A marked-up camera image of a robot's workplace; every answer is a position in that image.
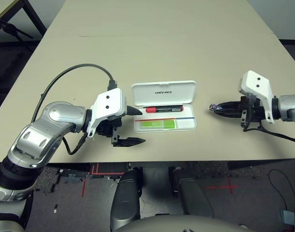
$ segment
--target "beige tabletop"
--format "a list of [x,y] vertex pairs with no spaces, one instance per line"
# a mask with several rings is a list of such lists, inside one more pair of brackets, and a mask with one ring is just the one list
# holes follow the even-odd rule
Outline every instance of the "beige tabletop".
[[[136,133],[123,117],[121,138],[146,139],[113,147],[96,135],[75,155],[62,144],[51,162],[161,160],[265,160],[295,158],[295,143],[258,131],[242,132],[239,119],[208,111],[239,101],[248,70],[270,79],[273,94],[295,94],[295,62],[245,0],[67,0],[0,108],[0,161],[27,125],[50,81],[81,63],[103,66],[133,105],[131,85],[195,80],[193,131]],[[108,77],[94,68],[71,71],[52,88],[43,107],[67,101],[89,108]],[[267,125],[295,138],[295,123]],[[66,136],[71,148],[81,135]]]

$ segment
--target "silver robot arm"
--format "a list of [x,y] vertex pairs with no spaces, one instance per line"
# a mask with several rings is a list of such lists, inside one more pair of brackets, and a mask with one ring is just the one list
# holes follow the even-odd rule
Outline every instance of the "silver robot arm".
[[64,101],[47,105],[41,116],[20,132],[0,164],[0,232],[24,231],[22,226],[29,218],[24,211],[28,210],[36,180],[67,133],[84,132],[74,151],[67,148],[71,155],[96,133],[112,137],[113,146],[137,145],[145,140],[119,139],[117,127],[122,125],[121,117],[139,114],[139,110],[126,105],[119,88],[99,94],[88,110]]
[[0,165],[0,231],[24,231],[20,219],[37,177],[63,136],[86,126],[85,118],[84,107],[57,101],[47,105],[39,119],[20,132]]

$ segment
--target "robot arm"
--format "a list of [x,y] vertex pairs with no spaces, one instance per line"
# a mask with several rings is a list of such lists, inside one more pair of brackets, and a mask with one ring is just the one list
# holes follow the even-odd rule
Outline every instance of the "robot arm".
[[295,122],[295,95],[284,95],[276,98],[271,90],[270,82],[265,77],[248,71],[240,82],[240,93],[244,96],[240,101],[230,101],[221,104],[211,104],[210,110],[225,117],[240,118],[240,124],[247,129],[251,122],[259,122],[259,131],[286,138],[295,142],[290,137],[267,131],[261,120],[275,123],[275,120]]
[[[52,83],[70,70],[84,66],[91,66],[91,64],[71,67],[62,72]],[[37,109],[51,86],[49,85],[45,94],[42,94]],[[96,133],[112,137],[113,146],[137,145],[145,140],[119,139],[117,128],[122,126],[123,116],[140,114],[139,110],[126,105],[126,98],[116,84],[109,91],[99,94],[91,109],[86,110],[82,106],[57,101],[47,105],[41,116],[34,121],[35,113],[33,122],[20,132],[6,158],[0,164],[0,231],[24,231],[23,227],[27,223],[31,210],[36,180],[62,140],[71,155],[81,147],[87,137],[93,138]],[[83,137],[75,150],[70,152],[64,136],[69,132],[81,131],[84,132]]]

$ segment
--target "red line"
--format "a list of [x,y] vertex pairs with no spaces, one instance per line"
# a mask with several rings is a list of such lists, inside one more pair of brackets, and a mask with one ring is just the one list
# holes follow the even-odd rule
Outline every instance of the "red line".
[[231,180],[230,180],[230,177],[227,175],[227,177],[226,177],[227,179],[228,179],[228,182],[229,182],[229,187],[230,187],[230,193],[231,193],[231,195],[233,195],[233,190],[232,190],[232,188],[231,188]]
[[95,166],[93,165],[93,168],[92,168],[92,170],[91,170],[91,174],[92,174],[92,175],[96,174],[96,173],[94,173],[94,168],[95,168]]
[[97,163],[96,172],[94,172],[95,166],[93,166],[91,170],[91,174],[92,175],[123,175],[124,174],[124,173],[99,173],[98,169],[99,169],[99,163]]
[[96,174],[98,173],[99,163],[97,163]]
[[84,194],[85,194],[85,184],[86,184],[86,179],[87,179],[87,178],[85,178],[84,181],[83,181],[83,189],[82,189],[82,195],[81,195],[81,197],[84,197]]
[[136,122],[141,122],[141,121],[157,121],[157,120],[167,120],[167,119],[176,119],[175,117],[171,118],[158,118],[158,119],[138,119],[135,120]]

